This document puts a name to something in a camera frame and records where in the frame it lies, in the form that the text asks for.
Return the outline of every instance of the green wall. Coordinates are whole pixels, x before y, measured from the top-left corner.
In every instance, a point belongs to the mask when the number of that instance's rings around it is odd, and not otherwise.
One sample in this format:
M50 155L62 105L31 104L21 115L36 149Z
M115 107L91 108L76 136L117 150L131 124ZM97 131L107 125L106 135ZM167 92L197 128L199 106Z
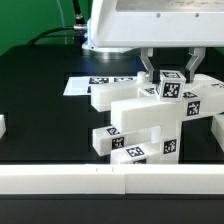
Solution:
M65 24L73 25L72 0L60 0ZM85 19L90 17L92 0L79 0ZM15 45L26 44L41 32L62 26L57 0L1 0L0 55ZM64 43L47 39L40 43Z

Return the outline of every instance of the black table surface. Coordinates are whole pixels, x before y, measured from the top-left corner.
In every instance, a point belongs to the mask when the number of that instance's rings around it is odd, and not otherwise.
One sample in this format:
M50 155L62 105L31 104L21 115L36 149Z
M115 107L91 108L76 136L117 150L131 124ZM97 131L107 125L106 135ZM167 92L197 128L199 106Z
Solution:
M188 49L155 49L153 65L179 69ZM213 48L197 70L224 80L224 56ZM78 46L16 46L0 57L0 114L7 132L0 164L109 163L92 147L92 129L110 125L90 96L63 96L69 77L136 75L138 57L100 60ZM180 163L222 164L212 118L183 122ZM220 223L224 197L192 195L0 196L0 223Z

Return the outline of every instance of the stacked blocks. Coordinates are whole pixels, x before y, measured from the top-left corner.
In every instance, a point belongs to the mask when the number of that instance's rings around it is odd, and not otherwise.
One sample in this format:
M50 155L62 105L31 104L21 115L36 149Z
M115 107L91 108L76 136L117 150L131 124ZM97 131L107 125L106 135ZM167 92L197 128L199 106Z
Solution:
M113 126L93 131L94 148L100 156L111 154L112 164L177 164L182 122L224 112L224 83L219 80L196 75L194 83L186 84L179 71L163 70L158 75L154 84L144 77L135 84L124 82L124 90L131 85L137 97L111 101ZM214 117L212 131L224 150L220 119Z
M113 126L93 130L93 147L99 156L109 155L111 150L150 141L151 129L120 133Z

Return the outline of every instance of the white block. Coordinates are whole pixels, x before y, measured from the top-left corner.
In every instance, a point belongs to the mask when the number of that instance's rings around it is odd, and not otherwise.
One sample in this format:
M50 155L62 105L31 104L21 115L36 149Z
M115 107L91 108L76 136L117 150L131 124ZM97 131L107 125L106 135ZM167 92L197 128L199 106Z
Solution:
M212 133L224 151L224 115L215 115L212 121Z
M126 194L224 194L222 165L124 165Z
M99 156L109 155L113 149L148 142L150 139L150 128L122 134L113 126L93 130L93 147Z
M150 142L111 151L111 164L153 164L160 160L159 144Z
M85 194L125 194L125 175L108 165L86 165Z
M0 115L0 138L4 135L5 132L6 132L5 118L4 115Z
M0 166L0 194L84 194L83 165Z
M156 95L161 101L180 101L186 78L179 71L161 70Z
M111 102L138 97L138 88L149 88L151 84L132 80L92 86L91 105L99 112L111 109Z
M181 102L161 102L156 96L112 102L111 123L119 132L163 126L183 119Z

